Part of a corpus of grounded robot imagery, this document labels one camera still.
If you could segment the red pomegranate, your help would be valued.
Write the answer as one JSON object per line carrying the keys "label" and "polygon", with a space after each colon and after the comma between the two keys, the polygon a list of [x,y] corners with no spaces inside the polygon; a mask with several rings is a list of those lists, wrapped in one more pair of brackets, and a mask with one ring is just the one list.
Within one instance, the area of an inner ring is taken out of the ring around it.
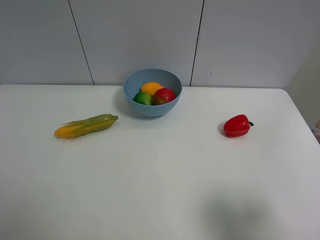
{"label": "red pomegranate", "polygon": [[175,98],[176,95],[171,89],[160,88],[154,93],[151,103],[154,106],[163,105],[173,101]]}

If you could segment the green lime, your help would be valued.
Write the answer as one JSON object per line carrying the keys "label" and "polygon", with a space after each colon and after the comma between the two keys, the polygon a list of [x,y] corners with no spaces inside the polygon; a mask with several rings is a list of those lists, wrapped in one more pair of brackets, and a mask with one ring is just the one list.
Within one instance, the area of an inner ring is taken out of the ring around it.
{"label": "green lime", "polygon": [[140,91],[134,96],[133,101],[141,105],[151,106],[152,96],[146,92]]}

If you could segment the yellow mango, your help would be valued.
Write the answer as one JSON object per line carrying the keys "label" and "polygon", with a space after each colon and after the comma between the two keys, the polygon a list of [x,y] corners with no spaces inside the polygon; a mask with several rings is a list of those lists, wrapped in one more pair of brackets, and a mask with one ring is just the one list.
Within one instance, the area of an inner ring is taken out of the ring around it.
{"label": "yellow mango", "polygon": [[147,93],[153,97],[155,92],[159,89],[162,89],[162,88],[164,88],[164,86],[162,86],[161,84],[159,84],[157,82],[147,82],[140,88],[140,91],[142,93]]}

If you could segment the blue plastic bowl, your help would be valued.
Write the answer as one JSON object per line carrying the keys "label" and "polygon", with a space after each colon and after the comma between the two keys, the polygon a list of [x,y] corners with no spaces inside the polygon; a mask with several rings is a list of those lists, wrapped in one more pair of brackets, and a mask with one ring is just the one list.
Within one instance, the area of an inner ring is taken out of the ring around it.
{"label": "blue plastic bowl", "polygon": [[[143,105],[135,102],[134,97],[143,84],[151,81],[157,82],[172,90],[175,94],[175,98],[172,101],[161,105]],[[157,68],[147,68],[130,74],[125,79],[122,89],[129,105],[137,113],[146,117],[160,117],[167,114],[177,104],[183,90],[183,85],[179,78],[169,71]]]}

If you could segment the red bell pepper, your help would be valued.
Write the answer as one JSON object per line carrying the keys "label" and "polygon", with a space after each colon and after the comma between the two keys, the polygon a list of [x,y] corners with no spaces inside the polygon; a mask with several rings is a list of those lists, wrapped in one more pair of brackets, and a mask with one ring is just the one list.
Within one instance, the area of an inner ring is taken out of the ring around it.
{"label": "red bell pepper", "polygon": [[223,126],[223,131],[228,138],[237,138],[246,135],[254,123],[246,115],[240,114],[229,119]]}

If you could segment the corn cob with husk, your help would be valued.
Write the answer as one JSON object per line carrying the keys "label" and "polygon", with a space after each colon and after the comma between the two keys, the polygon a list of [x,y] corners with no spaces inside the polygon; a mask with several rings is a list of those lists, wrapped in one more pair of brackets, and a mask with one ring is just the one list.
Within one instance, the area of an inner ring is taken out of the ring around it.
{"label": "corn cob with husk", "polygon": [[101,114],[83,120],[64,123],[54,131],[58,139],[74,140],[85,135],[109,129],[119,117],[112,114]]}

